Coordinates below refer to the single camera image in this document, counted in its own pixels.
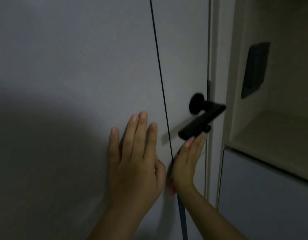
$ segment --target black door handle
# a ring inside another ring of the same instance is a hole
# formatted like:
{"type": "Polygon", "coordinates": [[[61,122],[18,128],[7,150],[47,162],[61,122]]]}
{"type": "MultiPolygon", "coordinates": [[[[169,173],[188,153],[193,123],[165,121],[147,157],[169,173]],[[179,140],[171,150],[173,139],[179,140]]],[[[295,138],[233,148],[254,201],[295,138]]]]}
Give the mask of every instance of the black door handle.
{"type": "Polygon", "coordinates": [[[218,117],[226,109],[226,106],[206,101],[202,93],[196,93],[191,98],[189,109],[190,113],[194,115],[200,113],[201,110],[204,110],[205,113],[196,117],[178,132],[178,136],[185,141],[191,137],[197,137],[202,132],[208,133],[211,130],[209,123],[218,117]]]}

